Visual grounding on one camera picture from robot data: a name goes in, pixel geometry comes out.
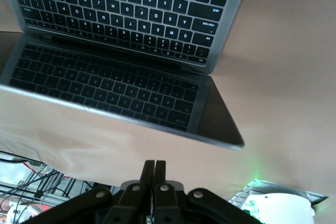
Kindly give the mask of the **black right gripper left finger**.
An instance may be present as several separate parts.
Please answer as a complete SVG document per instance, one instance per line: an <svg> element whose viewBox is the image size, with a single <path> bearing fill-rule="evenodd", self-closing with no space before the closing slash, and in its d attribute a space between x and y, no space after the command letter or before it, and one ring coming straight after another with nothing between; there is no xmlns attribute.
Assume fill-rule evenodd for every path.
<svg viewBox="0 0 336 224"><path fill-rule="evenodd" d="M140 223L139 213L150 190L155 161L145 161L139 180L125 182L116 194L104 187L81 194L31 218L31 223Z"/></svg>

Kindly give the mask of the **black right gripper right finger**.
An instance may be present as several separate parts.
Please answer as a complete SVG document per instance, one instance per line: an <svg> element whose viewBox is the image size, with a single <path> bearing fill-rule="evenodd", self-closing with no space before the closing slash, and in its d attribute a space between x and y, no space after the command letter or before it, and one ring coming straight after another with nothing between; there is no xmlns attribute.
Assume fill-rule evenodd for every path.
<svg viewBox="0 0 336 224"><path fill-rule="evenodd" d="M260 223L205 188L186 194L181 183L168 181L165 175L166 162L157 161L153 175L155 223Z"/></svg>

